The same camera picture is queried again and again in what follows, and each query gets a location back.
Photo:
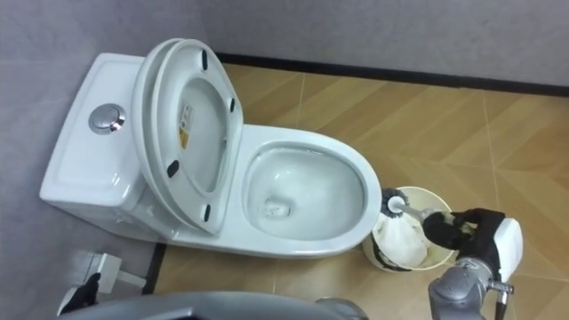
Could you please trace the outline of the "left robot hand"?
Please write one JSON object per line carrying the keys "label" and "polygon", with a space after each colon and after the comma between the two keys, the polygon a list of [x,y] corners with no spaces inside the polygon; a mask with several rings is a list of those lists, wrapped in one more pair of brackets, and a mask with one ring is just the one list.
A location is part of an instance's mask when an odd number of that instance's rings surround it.
{"label": "left robot hand", "polygon": [[98,295],[112,293],[117,282],[143,289],[147,284],[147,279],[122,270],[122,263],[123,260],[117,256],[95,253],[91,258],[84,281],[67,291],[56,316],[96,305]]}

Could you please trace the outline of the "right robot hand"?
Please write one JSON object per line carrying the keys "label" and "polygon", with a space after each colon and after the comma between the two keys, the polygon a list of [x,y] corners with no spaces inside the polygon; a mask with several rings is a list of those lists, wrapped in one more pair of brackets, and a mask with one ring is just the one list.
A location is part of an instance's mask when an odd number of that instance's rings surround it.
{"label": "right robot hand", "polygon": [[422,223],[425,237],[458,253],[457,258],[484,262],[493,278],[508,282],[523,258],[521,225],[503,212],[484,208],[464,212],[429,212]]}

